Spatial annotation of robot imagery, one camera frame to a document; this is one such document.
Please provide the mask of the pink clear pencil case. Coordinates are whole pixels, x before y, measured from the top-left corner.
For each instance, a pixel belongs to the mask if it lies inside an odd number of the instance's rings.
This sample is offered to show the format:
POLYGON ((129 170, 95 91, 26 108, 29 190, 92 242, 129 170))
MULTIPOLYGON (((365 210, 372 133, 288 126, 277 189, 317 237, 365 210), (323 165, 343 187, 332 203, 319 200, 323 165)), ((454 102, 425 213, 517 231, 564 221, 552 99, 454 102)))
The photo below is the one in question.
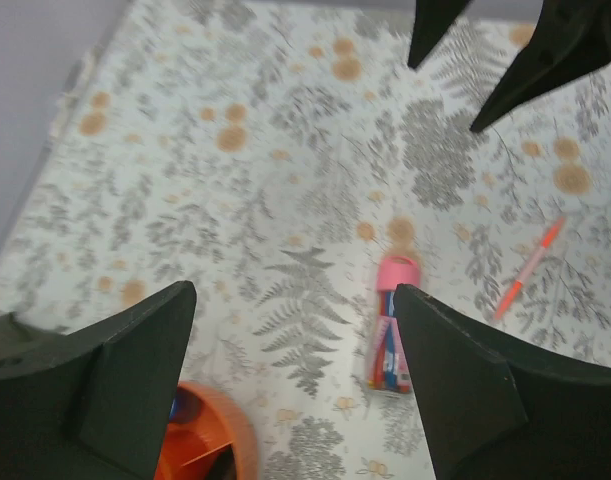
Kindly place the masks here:
POLYGON ((409 394, 411 377, 404 354, 394 307, 399 285, 420 285, 420 269, 411 258, 385 257, 376 275, 376 317, 365 354, 365 375, 369 388, 395 394, 409 394))

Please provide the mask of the orange round divided container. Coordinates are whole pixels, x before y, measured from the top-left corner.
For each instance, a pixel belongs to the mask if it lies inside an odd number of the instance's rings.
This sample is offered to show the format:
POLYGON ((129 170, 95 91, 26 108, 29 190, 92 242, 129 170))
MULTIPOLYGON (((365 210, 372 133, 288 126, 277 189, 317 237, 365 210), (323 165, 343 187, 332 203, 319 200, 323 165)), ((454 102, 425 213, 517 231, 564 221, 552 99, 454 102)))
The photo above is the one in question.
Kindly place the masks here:
POLYGON ((257 479, 254 427, 227 394, 195 382, 178 384, 178 414, 168 422, 156 479, 257 479))

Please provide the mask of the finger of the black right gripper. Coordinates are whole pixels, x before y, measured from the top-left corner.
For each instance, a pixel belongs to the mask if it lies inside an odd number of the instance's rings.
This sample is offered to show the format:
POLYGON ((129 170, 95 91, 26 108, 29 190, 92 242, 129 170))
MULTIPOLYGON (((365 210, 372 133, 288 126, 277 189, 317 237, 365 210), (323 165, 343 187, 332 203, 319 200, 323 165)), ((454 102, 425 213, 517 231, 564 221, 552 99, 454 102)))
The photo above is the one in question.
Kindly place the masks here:
POLYGON ((516 107, 611 63, 611 1, 545 1, 528 44, 481 107, 481 133, 516 107))
POLYGON ((471 3, 470 0, 416 0, 407 66, 417 69, 471 3))

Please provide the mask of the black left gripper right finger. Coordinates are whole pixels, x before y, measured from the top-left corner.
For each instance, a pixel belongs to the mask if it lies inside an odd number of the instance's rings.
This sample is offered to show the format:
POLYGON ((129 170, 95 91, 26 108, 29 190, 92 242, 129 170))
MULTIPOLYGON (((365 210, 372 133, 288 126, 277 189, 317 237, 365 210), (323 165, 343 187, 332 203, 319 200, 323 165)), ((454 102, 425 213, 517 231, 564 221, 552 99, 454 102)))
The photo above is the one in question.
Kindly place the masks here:
POLYGON ((611 368, 474 320, 412 285, 395 314, 438 479, 611 479, 611 368))

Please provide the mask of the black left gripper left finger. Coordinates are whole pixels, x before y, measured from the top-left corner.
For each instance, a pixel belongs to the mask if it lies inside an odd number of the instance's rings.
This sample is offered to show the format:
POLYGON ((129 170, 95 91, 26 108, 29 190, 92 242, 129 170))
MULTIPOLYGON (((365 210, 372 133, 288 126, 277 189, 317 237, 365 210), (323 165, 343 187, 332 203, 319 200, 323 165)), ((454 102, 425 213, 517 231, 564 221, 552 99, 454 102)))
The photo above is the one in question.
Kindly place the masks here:
POLYGON ((178 281, 0 366, 0 479, 151 479, 194 320, 178 281))

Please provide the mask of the black highlighter blue cap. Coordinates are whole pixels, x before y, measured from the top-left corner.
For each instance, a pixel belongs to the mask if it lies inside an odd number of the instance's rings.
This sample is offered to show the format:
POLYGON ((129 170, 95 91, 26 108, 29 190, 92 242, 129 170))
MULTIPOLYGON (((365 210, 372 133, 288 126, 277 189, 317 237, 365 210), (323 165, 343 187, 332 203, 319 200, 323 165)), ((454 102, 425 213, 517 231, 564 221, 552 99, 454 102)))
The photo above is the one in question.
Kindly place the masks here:
POLYGON ((178 414, 179 403, 176 398, 174 398, 169 414, 169 422, 174 422, 177 414, 178 414))

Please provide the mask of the orange pen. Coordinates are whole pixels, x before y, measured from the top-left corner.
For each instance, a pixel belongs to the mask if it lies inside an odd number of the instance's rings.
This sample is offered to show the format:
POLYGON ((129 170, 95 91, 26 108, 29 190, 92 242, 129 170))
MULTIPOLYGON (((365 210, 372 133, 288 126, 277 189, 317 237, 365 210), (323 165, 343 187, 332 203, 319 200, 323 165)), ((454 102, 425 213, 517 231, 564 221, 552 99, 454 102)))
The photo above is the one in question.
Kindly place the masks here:
POLYGON ((539 265, 545 253, 558 237, 561 229, 563 228, 566 221, 566 216, 559 217, 556 222, 548 229, 542 239, 539 241, 535 249, 532 251, 530 257, 525 262, 518 275, 516 276, 509 289, 505 292, 503 297, 500 299, 497 308, 494 312, 493 319, 495 321, 500 320, 507 310, 511 307, 518 293, 521 291, 523 286, 527 283, 530 276, 533 274, 536 267, 539 265))

